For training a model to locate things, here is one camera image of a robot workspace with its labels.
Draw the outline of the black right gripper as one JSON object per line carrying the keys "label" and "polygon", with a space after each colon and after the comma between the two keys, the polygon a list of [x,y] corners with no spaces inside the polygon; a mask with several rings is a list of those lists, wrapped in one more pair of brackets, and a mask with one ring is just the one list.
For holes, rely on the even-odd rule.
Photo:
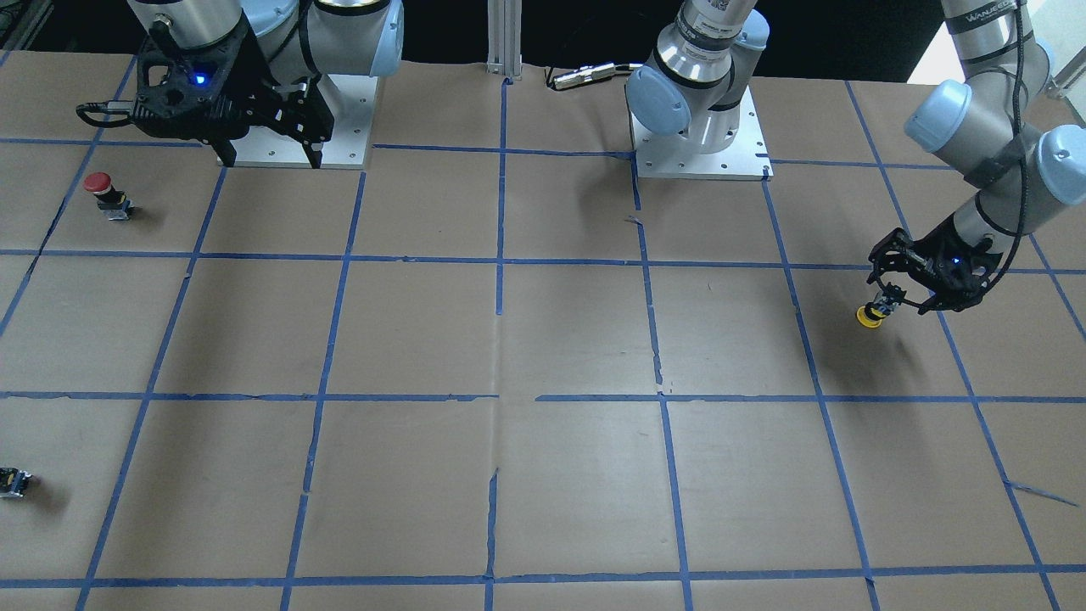
{"label": "black right gripper", "polygon": [[151,137],[207,142],[220,165],[233,167],[233,142],[250,127],[269,126],[301,144],[311,169],[323,167],[323,144],[334,115],[317,82],[274,87],[255,31],[240,17],[218,42],[180,46],[175,25],[153,20],[138,55],[132,124]]}

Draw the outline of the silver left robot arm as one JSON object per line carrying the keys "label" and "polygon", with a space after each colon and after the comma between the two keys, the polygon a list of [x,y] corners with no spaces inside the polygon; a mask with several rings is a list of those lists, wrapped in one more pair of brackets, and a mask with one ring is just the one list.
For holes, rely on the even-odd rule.
{"label": "silver left robot arm", "polygon": [[945,1],[965,81],[944,81],[915,109],[904,132],[959,171],[973,198],[923,238],[897,228],[872,249],[876,298],[857,310],[879,328],[906,290],[883,273],[907,273],[929,289],[919,313],[976,306],[1015,258],[1022,238],[1083,203],[1083,128],[1047,132],[1022,120],[1051,78],[1051,55],[1035,38],[1022,1]]}

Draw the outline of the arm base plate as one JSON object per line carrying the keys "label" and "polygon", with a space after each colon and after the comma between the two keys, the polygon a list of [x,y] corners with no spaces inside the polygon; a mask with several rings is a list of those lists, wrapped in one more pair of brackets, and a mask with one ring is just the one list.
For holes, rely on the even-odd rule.
{"label": "arm base plate", "polygon": [[630,117],[641,178],[768,181],[772,170],[750,89],[733,109],[695,116],[682,133],[656,133]]}
{"label": "arm base plate", "polygon": [[[361,75],[325,75],[318,84],[323,99],[333,112],[333,133],[323,143],[323,169],[363,170],[370,144],[372,116],[383,78]],[[301,144],[263,126],[233,140],[236,167],[310,169]]]}

